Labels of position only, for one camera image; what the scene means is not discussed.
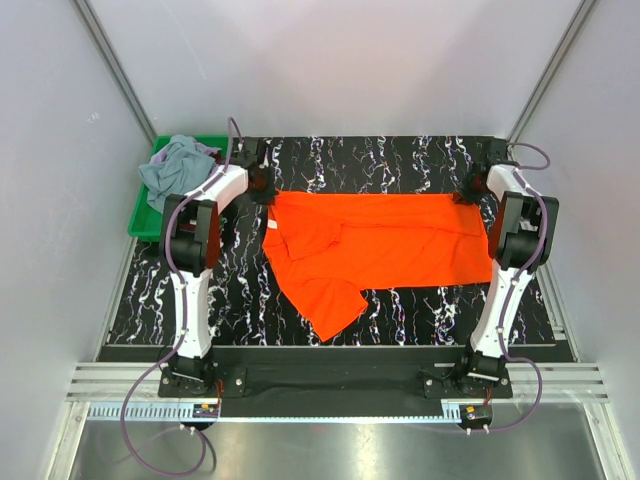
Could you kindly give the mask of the orange t shirt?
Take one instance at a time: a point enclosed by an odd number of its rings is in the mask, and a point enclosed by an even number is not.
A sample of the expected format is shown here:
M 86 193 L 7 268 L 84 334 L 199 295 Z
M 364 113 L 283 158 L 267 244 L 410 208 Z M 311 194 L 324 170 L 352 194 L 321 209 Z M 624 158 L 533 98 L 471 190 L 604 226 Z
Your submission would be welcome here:
M 263 250 L 279 288 L 327 341 L 368 306 L 365 290 L 487 283 L 480 210 L 451 194 L 282 191 Z

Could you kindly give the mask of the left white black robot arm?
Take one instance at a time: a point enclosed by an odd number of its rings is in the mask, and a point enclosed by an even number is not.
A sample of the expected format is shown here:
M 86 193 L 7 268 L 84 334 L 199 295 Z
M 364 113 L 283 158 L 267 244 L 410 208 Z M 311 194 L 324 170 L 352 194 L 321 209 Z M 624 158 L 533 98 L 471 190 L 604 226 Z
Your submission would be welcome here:
M 165 202 L 159 252 L 170 270 L 176 333 L 160 364 L 196 396 L 208 394 L 216 382 L 207 295 L 221 253 L 220 214 L 244 194 L 256 203 L 272 202 L 273 169 L 264 163 L 219 166 L 203 183 Z

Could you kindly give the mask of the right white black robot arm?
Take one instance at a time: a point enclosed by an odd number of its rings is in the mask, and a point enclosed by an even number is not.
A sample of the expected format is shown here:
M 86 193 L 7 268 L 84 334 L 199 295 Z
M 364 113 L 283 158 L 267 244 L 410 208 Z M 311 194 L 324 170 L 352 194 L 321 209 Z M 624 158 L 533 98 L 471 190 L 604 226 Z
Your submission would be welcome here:
M 476 396 L 506 377 L 509 335 L 525 289 L 551 252 L 559 200 L 543 196 L 516 165 L 475 166 L 459 192 L 459 202 L 479 201 L 491 194 L 499 201 L 489 233 L 492 277 L 480 320 L 452 379 L 457 390 Z

